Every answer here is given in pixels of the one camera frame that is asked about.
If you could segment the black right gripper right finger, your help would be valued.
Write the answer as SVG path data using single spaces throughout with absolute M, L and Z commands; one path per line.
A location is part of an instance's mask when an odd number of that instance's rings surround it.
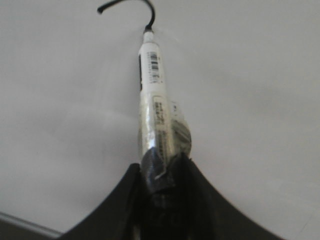
M 149 201 L 151 240 L 279 240 L 228 202 L 185 154 Z

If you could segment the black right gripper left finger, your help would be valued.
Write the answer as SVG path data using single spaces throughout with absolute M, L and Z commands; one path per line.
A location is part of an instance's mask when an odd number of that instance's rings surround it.
M 149 240 L 143 218 L 141 170 L 131 164 L 107 198 L 59 240 Z

